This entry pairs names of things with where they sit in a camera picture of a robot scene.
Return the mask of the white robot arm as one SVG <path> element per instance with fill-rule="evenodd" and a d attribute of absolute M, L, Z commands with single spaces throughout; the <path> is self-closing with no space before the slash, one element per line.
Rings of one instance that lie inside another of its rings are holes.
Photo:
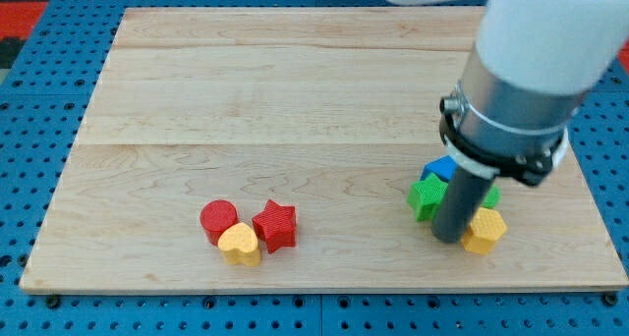
<path fill-rule="evenodd" d="M 627 37 L 628 0 L 487 0 L 463 74 L 440 103 L 454 181 L 538 185 L 563 159 L 570 119 Z"/>

